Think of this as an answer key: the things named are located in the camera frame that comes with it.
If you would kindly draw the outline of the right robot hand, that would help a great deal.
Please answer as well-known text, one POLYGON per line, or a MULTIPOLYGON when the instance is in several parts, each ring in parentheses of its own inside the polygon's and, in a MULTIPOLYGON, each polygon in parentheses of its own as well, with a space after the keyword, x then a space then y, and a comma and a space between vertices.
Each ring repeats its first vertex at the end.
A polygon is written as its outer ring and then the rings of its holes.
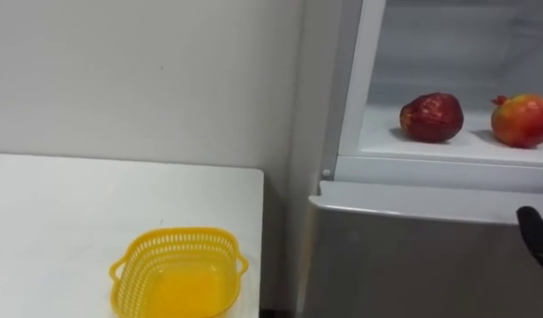
POLYGON ((524 206, 517 210, 517 221, 526 248, 543 268, 542 216, 537 209, 530 206, 524 206))

